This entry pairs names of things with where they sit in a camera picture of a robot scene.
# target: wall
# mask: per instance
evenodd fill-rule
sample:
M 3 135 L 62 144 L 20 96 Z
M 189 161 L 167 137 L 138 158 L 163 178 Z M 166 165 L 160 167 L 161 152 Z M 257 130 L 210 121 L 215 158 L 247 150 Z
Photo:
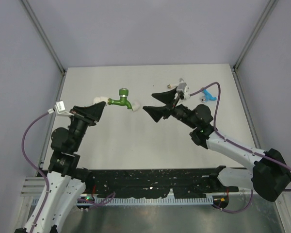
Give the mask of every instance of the wall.
M 27 126 L 51 108 L 60 73 L 17 0 L 0 0 L 0 232 L 19 205 L 24 178 L 34 171 L 21 154 Z M 28 134 L 26 151 L 37 163 L 48 119 Z
M 279 1 L 240 79 L 262 145 L 279 150 L 291 165 L 291 0 Z
M 30 0 L 65 67 L 230 63 L 267 0 Z

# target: blue toy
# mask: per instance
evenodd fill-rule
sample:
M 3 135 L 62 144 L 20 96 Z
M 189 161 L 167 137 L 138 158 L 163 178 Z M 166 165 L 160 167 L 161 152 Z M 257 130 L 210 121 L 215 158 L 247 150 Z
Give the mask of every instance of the blue toy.
M 200 98 L 200 100 L 205 103 L 207 101 L 216 101 L 217 98 L 213 97 L 207 90 L 203 90 L 204 96 L 202 98 Z

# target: floor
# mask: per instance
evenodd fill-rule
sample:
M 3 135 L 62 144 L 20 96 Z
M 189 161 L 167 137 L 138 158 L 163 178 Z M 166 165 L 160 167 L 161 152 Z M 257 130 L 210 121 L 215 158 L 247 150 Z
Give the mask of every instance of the floor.
M 242 208 L 248 196 L 231 195 L 229 209 Z M 255 196 L 239 214 L 211 206 L 117 206 L 80 212 L 66 219 L 62 233 L 284 233 L 276 205 Z

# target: white tabletop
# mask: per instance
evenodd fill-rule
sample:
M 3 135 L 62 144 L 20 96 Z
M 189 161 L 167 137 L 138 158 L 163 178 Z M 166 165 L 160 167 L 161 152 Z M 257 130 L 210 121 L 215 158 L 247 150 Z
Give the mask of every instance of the white tabletop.
M 126 87 L 130 102 L 137 100 L 142 105 L 163 106 L 151 94 L 167 91 L 167 85 L 177 83 L 179 78 L 185 80 L 191 93 L 218 81 L 222 88 L 218 129 L 237 141 L 254 145 L 229 64 L 69 68 L 61 100 L 70 110 L 74 105 L 91 105 L 94 97 L 119 99 L 118 90 Z M 208 90 L 217 96 L 216 86 Z M 191 97 L 183 104 L 193 109 L 201 104 L 200 96 L 202 94 Z M 215 104 L 207 102 L 212 115 Z M 69 123 L 68 118 L 57 116 L 53 130 L 66 128 Z M 78 167 L 168 169 L 241 166 L 224 155 L 196 146 L 189 136 L 191 131 L 173 117 L 155 123 L 143 109 L 134 113 L 125 107 L 107 106 L 100 122 L 87 129 L 76 153 L 81 156 Z M 51 155 L 49 144 L 44 169 L 48 168 Z

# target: green tap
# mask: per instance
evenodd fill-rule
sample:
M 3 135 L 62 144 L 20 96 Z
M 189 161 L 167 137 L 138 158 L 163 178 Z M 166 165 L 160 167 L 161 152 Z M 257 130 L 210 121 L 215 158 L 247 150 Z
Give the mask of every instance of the green tap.
M 128 89 L 127 88 L 121 88 L 119 90 L 120 99 L 119 100 L 113 100 L 108 99 L 108 105 L 119 105 L 119 106 L 127 106 L 127 109 L 132 109 L 131 103 L 127 100 L 128 96 Z

